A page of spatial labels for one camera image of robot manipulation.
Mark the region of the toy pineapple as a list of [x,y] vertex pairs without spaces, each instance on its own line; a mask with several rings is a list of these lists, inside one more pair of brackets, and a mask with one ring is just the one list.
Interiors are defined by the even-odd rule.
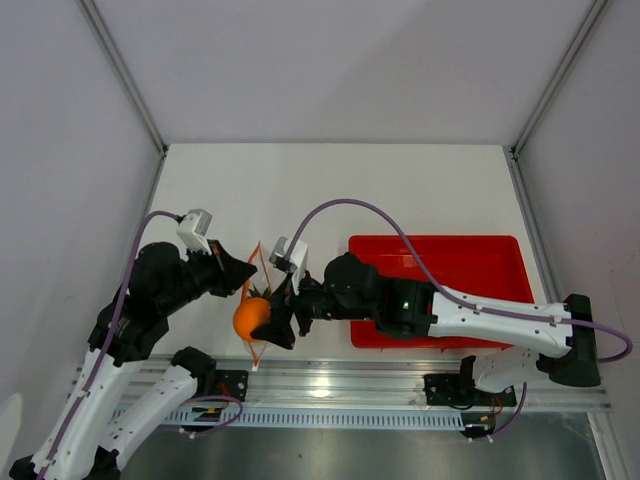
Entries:
[[249,298],[263,298],[268,299],[272,294],[272,289],[268,283],[266,284],[255,284],[252,283],[248,290]]

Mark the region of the toy orange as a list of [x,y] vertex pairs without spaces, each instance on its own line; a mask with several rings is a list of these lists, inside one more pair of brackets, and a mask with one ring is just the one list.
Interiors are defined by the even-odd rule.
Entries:
[[251,331],[264,323],[270,315],[270,305],[267,299],[247,298],[240,303],[233,316],[233,329],[245,342],[253,343]]

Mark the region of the clear zip top bag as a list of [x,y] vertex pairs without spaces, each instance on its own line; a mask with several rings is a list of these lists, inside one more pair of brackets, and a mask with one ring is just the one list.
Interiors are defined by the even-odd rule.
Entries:
[[253,331],[267,323],[268,299],[281,274],[268,262],[268,251],[261,243],[250,254],[248,263],[255,266],[257,272],[242,286],[240,303],[233,316],[233,328],[251,357],[251,372],[255,373],[271,345],[266,340],[258,340]]

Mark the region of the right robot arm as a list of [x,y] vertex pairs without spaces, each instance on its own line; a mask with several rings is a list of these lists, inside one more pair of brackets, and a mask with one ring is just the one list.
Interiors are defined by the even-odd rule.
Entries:
[[474,296],[385,277],[346,253],[326,266],[323,281],[288,274],[268,302],[269,315],[251,336],[287,350],[316,320],[371,321],[377,331],[399,339],[461,337],[507,345],[505,351],[462,360],[456,389],[472,404],[542,376],[568,387],[601,382],[591,304],[584,295],[549,304]]

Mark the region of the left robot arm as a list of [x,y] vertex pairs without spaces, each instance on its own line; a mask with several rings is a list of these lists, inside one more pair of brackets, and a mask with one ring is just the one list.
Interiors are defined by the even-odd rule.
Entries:
[[120,417],[113,415],[133,377],[168,332],[171,315],[205,294],[226,298],[256,273],[212,240],[185,258],[168,242],[143,247],[131,274],[98,315],[80,378],[40,449],[16,460],[12,479],[117,479],[137,448],[191,399],[227,403],[216,362],[185,347],[161,379]]

